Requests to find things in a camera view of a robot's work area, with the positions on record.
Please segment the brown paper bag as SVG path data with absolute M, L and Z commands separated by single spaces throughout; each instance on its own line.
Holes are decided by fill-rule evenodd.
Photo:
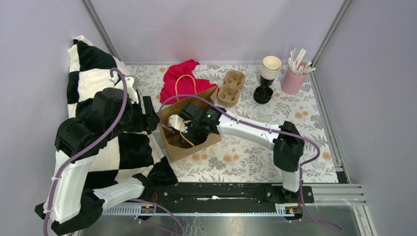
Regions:
M 209 125 L 217 115 L 209 103 L 214 103 L 218 86 L 198 93 L 196 79 L 184 74 L 175 80 L 174 92 L 159 111 L 162 144 L 172 163 L 221 141 Z

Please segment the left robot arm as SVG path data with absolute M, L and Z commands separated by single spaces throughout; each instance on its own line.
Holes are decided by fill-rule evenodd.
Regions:
M 44 230 L 59 236 L 93 225 L 107 209 L 128 200 L 147 202 L 151 183 L 142 174 L 101 189 L 86 189 L 89 168 L 109 141 L 127 131 L 150 132 L 159 122 L 151 98 L 133 101 L 126 90 L 106 88 L 76 117 L 65 120 L 55 139 L 56 168 L 46 202 L 35 207 Z

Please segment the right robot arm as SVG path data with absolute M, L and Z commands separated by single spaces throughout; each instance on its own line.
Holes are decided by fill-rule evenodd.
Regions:
M 295 125 L 261 123 L 210 106 L 200 108 L 188 102 L 179 114 L 168 119 L 170 127 L 179 131 L 189 144 L 198 145 L 209 134 L 231 135 L 266 147 L 273 152 L 273 163 L 282 172 L 282 196 L 293 203 L 301 197 L 299 160 L 305 141 Z

